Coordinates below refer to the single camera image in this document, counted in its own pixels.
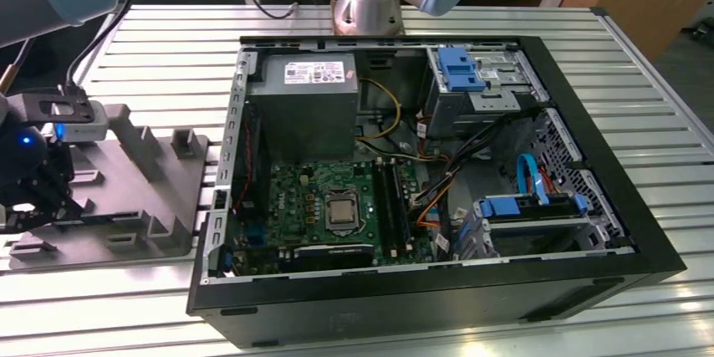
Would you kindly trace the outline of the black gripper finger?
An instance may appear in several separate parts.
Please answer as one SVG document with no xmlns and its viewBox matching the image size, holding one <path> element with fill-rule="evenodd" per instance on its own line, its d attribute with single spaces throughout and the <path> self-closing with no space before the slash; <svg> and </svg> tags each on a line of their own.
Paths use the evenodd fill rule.
<svg viewBox="0 0 714 357">
<path fill-rule="evenodd" d="M 20 202 L 1 204 L 1 234 L 28 232 L 54 221 L 57 208 Z"/>
<path fill-rule="evenodd" d="M 46 141 L 46 155 L 36 169 L 32 190 L 40 209 L 57 220 L 78 219 L 84 208 L 72 199 L 70 181 L 74 178 L 69 145 L 60 140 Z"/>
</svg>

